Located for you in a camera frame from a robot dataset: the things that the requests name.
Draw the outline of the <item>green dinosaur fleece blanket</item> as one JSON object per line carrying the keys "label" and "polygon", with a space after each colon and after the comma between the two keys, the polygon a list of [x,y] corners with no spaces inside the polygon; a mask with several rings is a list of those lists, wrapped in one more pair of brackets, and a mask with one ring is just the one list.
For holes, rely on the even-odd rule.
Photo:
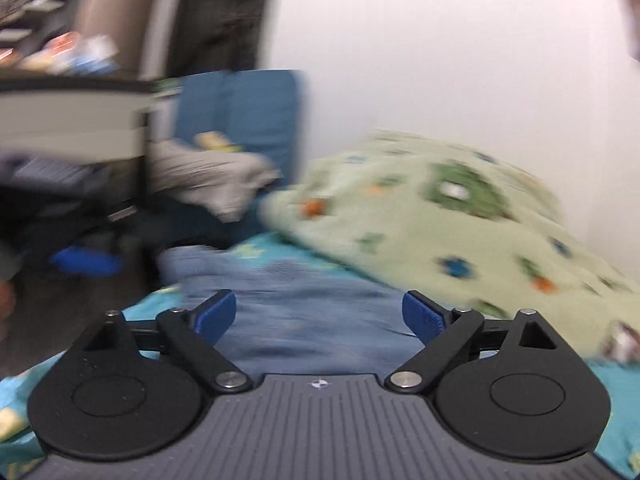
{"label": "green dinosaur fleece blanket", "polygon": [[490,318],[534,309],[581,355],[639,359],[639,286],[564,226],[531,174],[381,131],[311,164],[260,207],[270,231],[390,286]]}

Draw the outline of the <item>grey cloth on chair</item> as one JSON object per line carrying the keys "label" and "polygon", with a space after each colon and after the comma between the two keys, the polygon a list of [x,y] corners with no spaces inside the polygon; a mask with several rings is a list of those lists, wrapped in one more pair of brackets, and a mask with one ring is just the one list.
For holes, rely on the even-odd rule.
{"label": "grey cloth on chair", "polygon": [[281,177],[265,156],[198,150],[174,140],[153,141],[148,163],[154,191],[202,206],[226,223],[241,220],[257,193]]}

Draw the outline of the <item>blue quilted chair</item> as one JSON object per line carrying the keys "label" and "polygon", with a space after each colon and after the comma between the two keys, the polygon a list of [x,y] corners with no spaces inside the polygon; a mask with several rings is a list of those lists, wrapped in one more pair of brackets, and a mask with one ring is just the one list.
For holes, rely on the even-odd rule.
{"label": "blue quilted chair", "polygon": [[258,191],[242,218],[224,222],[200,205],[160,193],[168,215],[171,246],[202,244],[227,249],[265,231],[258,206],[272,190],[291,183],[300,118],[299,76],[295,70],[241,70],[186,76],[177,98],[171,137],[203,149],[200,134],[216,134],[225,155],[258,155],[279,171],[276,182]]}

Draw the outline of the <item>yellow plush toy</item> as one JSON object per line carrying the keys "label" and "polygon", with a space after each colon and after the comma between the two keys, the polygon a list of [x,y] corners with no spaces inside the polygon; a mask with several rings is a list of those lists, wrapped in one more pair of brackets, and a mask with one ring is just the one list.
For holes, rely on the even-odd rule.
{"label": "yellow plush toy", "polygon": [[205,151],[237,153],[242,152],[241,145],[229,140],[224,134],[218,131],[206,131],[197,133],[193,137],[196,146]]}

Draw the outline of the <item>white black desk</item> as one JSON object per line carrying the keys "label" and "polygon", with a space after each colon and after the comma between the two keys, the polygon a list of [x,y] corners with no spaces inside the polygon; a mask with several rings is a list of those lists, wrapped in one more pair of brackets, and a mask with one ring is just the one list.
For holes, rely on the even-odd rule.
{"label": "white black desk", "polygon": [[154,84],[2,70],[1,206],[142,205]]}

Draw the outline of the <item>blue denim pants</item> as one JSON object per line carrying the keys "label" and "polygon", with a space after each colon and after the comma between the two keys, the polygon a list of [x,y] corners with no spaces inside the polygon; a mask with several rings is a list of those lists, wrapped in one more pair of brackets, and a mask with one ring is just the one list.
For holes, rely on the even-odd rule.
{"label": "blue denim pants", "polygon": [[217,350],[255,379],[265,374],[375,374],[384,377],[422,344],[402,320],[402,293],[322,272],[293,258],[250,266],[200,246],[164,252],[158,266],[194,308],[221,289],[236,298]]}

